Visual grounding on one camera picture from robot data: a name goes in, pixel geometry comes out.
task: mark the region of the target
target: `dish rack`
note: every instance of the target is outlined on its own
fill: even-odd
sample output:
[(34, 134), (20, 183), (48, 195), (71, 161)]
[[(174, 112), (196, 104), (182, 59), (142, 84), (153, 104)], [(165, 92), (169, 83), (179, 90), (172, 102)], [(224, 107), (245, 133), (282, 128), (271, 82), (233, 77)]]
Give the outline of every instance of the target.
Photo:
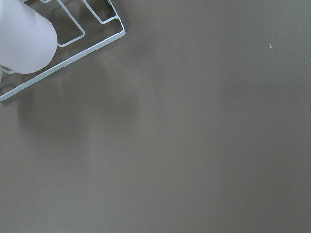
[[(29, 0), (21, 0), (24, 3), (27, 3)], [(80, 32), (80, 35), (76, 36), (75, 38), (71, 38), (68, 41), (65, 41), (63, 43), (60, 43), (58, 41), (57, 45), (58, 45), (58, 49), (57, 50), (66, 50), (66, 48), (68, 47), (72, 47), (72, 45), (74, 45), (75, 43), (78, 43), (79, 40), (81, 40), (83, 37), (85, 37), (86, 32), (83, 29), (83, 26), (81, 26), (81, 24), (75, 19), (75, 17), (72, 15), (72, 13), (70, 12), (70, 10), (65, 6), (65, 4), (63, 3), (63, 0), (39, 0), (40, 4), (50, 4), (51, 1), (56, 1), (58, 4), (58, 7), (60, 7), (64, 13), (69, 17), (69, 19), (72, 21), (72, 23), (77, 27), (77, 29)], [(50, 74), (55, 73), (56, 71), (60, 70), (61, 68), (64, 68), (65, 66), (68, 66), (69, 64), (79, 60), (80, 58), (90, 54), (91, 52), (123, 37), (126, 32), (125, 32), (125, 28), (124, 25), (114, 7), (114, 5), (112, 4), (111, 0), (106, 0), (109, 4), (109, 6), (112, 8), (113, 11), (113, 16), (109, 17), (107, 19), (102, 20), (101, 17), (95, 12), (95, 10), (93, 9), (93, 7), (91, 7), (91, 5), (89, 4), (89, 0), (79, 0), (83, 3), (83, 5), (91, 12), (91, 14), (93, 15), (93, 17), (95, 17), (95, 21), (97, 21), (97, 23), (101, 24), (102, 26), (104, 26), (105, 24), (109, 24), (112, 23), (113, 21), (117, 21), (119, 23), (119, 28), (120, 30), (116, 33), (114, 33), (113, 35), (108, 36), (107, 38), (101, 39), (99, 42), (96, 42), (93, 45), (88, 46), (87, 48), (83, 49), (82, 51), (79, 51), (76, 54), (71, 55), (70, 57), (66, 58), (63, 61), (60, 62), (54, 62), (54, 64), (50, 67), (48, 65), (47, 68), (42, 69), (41, 71), (38, 71), (34, 74), (30, 74), (27, 76), (26, 81), (24, 81), (22, 84), (18, 84), (18, 85), (14, 85), (14, 84), (9, 84), (10, 86), (10, 90), (6, 91), (5, 93), (3, 93), (3, 88), (0, 88), (0, 91), (2, 92), (2, 95), (0, 96), (0, 101), (4, 101), (6, 99), (8, 99), (9, 97), (13, 96), (14, 94), (24, 90), (25, 88), (31, 86), (32, 84), (46, 78), (47, 76), (49, 76)], [(8, 70), (6, 68), (3, 68), (3, 72), (6, 73), (6, 79), (10, 79), (10, 76), (12, 76), (14, 74), (14, 71)]]

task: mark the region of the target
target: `white object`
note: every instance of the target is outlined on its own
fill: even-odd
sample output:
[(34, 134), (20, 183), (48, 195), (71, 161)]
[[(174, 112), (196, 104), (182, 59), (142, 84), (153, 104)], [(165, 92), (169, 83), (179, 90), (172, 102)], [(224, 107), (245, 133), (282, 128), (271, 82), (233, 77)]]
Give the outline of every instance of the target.
[(19, 0), (0, 0), (0, 64), (17, 73), (41, 70), (54, 57), (54, 26)]
[[(49, 0), (40, 0), (40, 1), (41, 1), (42, 3), (48, 3), (48, 2), (50, 2)], [(69, 44), (71, 44), (71, 43), (74, 43), (74, 42), (76, 42), (76, 41), (79, 40), (79, 39), (82, 39), (82, 38), (84, 37), (84, 35), (85, 35), (85, 32), (84, 32), (84, 30), (82, 29), (82, 27), (80, 26), (80, 24), (79, 24), (79, 23), (74, 19), (74, 17), (71, 15), (71, 13), (69, 12), (69, 10), (68, 10), (68, 9), (65, 7), (65, 5), (62, 3), (62, 0), (56, 0), (56, 1), (57, 1), (58, 4), (63, 8), (63, 10), (65, 11), (65, 13), (70, 17), (70, 19), (74, 22), (74, 24), (78, 27), (78, 29), (79, 29), (79, 30), (81, 31), (81, 33), (82, 33), (82, 34), (81, 34), (80, 36), (78, 36), (77, 38), (75, 38), (75, 39), (73, 39), (73, 40), (71, 40), (71, 41), (68, 41), (68, 42), (65, 43), (65, 44), (58, 44), (58, 46), (60, 47), (60, 49), (65, 49), (65, 50), (66, 50), (66, 48), (67, 48), (66, 46), (67, 46), (67, 45), (69, 45)], [(34, 83), (36, 83), (36, 82), (38, 82), (38, 81), (40, 81), (40, 80), (46, 78), (47, 76), (49, 76), (50, 74), (53, 74), (54, 72), (60, 70), (61, 68), (65, 67), (65, 66), (68, 66), (69, 64), (71, 64), (71, 63), (77, 61), (78, 59), (80, 59), (80, 58), (82, 58), (82, 57), (84, 57), (84, 56), (90, 54), (91, 52), (93, 52), (93, 51), (95, 51), (95, 50), (97, 50), (97, 49), (99, 49), (99, 48), (101, 48), (101, 47), (103, 47), (103, 46), (105, 46), (105, 45), (108, 45), (109, 43), (111, 43), (111, 42), (113, 42), (113, 41), (115, 41), (115, 40), (117, 40), (117, 39), (119, 39), (119, 38), (125, 36), (126, 31), (125, 31), (124, 25), (123, 25), (123, 23), (122, 23), (122, 21), (121, 21), (119, 15), (118, 15), (118, 13), (117, 13), (115, 7), (113, 6), (111, 0), (107, 0), (107, 2), (109, 3), (109, 5), (111, 6), (111, 8), (113, 9), (115, 15), (112, 16), (111, 18), (107, 19), (107, 20), (101, 20), (101, 19), (99, 18), (99, 16), (94, 12), (94, 10), (89, 6), (89, 4), (87, 3), (87, 1), (86, 1), (86, 0), (83, 0), (83, 3), (84, 3), (84, 4), (86, 5), (86, 7), (90, 10), (90, 12), (95, 16), (95, 18), (99, 21), (99, 23), (101, 23), (101, 24), (106, 24), (106, 23), (109, 23), (109, 22), (111, 22), (111, 21), (113, 21), (113, 20), (117, 20), (117, 21), (120, 23), (121, 27), (122, 27), (122, 30), (121, 30), (120, 32), (118, 32), (118, 33), (116, 33), (116, 34), (114, 34), (114, 35), (112, 35), (112, 36), (110, 36), (110, 37), (108, 37), (108, 38), (106, 38), (106, 39), (100, 41), (99, 43), (97, 43), (97, 44), (95, 44), (95, 45), (93, 45), (93, 46), (91, 46), (91, 47), (89, 47), (89, 48), (87, 48), (87, 49), (81, 51), (80, 53), (78, 53), (78, 54), (76, 54), (76, 55), (74, 55), (74, 56), (72, 56), (72, 57), (70, 57), (70, 58), (64, 60), (63, 62), (60, 62), (60, 63), (56, 64), (55, 66), (49, 68), (48, 70), (43, 71), (42, 73), (40, 73), (40, 74), (34, 76), (33, 78), (31, 78), (30, 80), (26, 81), (25, 83), (23, 83), (23, 84), (21, 84), (21, 85), (19, 85), (19, 86), (16, 86), (16, 87), (14, 87), (12, 90), (10, 90), (10, 91), (8, 91), (8, 92), (2, 94), (2, 95), (0, 96), (0, 102), (6, 100), (7, 98), (9, 98), (9, 97), (15, 95), (15, 94), (18, 93), (18, 92), (24, 90), (25, 88), (31, 86), (32, 84), (34, 84)], [(8, 71), (8, 70), (5, 70), (5, 69), (3, 69), (3, 71), (4, 71), (5, 73), (7, 73), (7, 74), (12, 74), (12, 73), (14, 73), (14, 72), (12, 72), (12, 71)]]

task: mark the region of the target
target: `drying rack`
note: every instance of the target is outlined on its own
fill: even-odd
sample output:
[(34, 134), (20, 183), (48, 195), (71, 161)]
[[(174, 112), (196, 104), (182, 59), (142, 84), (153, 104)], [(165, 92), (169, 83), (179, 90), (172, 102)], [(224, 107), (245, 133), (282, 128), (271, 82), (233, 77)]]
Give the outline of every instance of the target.
[[(52, 0), (40, 0), (41, 3), (43, 4), (47, 4), (49, 3), (50, 1)], [(72, 22), (77, 26), (77, 28), (80, 30), (81, 32), (81, 35), (79, 35), (78, 37), (74, 38), (74, 39), (71, 39), (65, 43), (57, 43), (58, 47), (66, 47), (78, 40), (80, 40), (81, 38), (83, 38), (85, 35), (86, 35), (86, 32), (84, 31), (84, 29), (82, 28), (82, 26), (77, 22), (77, 20), (72, 16), (72, 14), (70, 13), (70, 11), (67, 9), (67, 7), (63, 4), (62, 0), (55, 0), (57, 1), (57, 3), (59, 4), (59, 6), (64, 10), (64, 12), (69, 16), (69, 18), (72, 20)], [(7, 98), (13, 96), (14, 94), (24, 90), (25, 88), (31, 86), (32, 84), (46, 78), (47, 76), (49, 76), (50, 74), (53, 74), (55, 73), (56, 71), (60, 70), (61, 68), (64, 68), (65, 66), (68, 66), (69, 64), (77, 61), (78, 59), (90, 54), (91, 52), (123, 37), (126, 32), (125, 32), (125, 28), (124, 28), (124, 25), (114, 7), (114, 5), (112, 4), (111, 0), (107, 0), (108, 4), (112, 7), (113, 11), (114, 11), (114, 16), (106, 19), (106, 20), (102, 20), (100, 19), (100, 17), (96, 14), (96, 12), (94, 11), (94, 9), (90, 6), (90, 4), (87, 2), (87, 0), (81, 0), (82, 3), (87, 7), (87, 9), (94, 15), (94, 17), (96, 18), (96, 20), (100, 23), (100, 24), (107, 24), (113, 20), (118, 20), (120, 25), (121, 25), (121, 31), (118, 32), (118, 33), (115, 33), (114, 35), (100, 41), (99, 43), (93, 45), (93, 46), (90, 46), (89, 48), (79, 52), (78, 54), (76, 55), (73, 55), (71, 56), (70, 58), (54, 65), (53, 67), (43, 71), (42, 73), (36, 75), (35, 77), (31, 78), (30, 80), (14, 87), (12, 90), (6, 92), (5, 94), (1, 95), (0, 96), (0, 102), (6, 100)], [(7, 70), (5, 68), (3, 68), (3, 72), (4, 73), (7, 73), (7, 74), (14, 74), (14, 71), (10, 71), (10, 70)]]

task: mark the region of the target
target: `white mug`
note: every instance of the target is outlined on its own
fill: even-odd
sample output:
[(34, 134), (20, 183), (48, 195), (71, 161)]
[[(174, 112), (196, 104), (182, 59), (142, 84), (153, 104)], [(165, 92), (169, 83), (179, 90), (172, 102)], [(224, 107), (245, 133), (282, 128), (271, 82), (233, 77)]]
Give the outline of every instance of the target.
[(20, 0), (0, 0), (0, 65), (21, 74), (45, 67), (54, 57), (53, 25)]

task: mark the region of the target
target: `gray table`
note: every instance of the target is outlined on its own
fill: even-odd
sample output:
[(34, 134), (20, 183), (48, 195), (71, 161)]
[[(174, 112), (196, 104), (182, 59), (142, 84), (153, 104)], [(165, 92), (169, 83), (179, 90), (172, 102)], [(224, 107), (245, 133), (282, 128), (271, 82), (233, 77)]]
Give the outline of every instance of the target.
[(114, 3), (124, 38), (0, 105), (0, 232), (309, 233), (310, 1)]

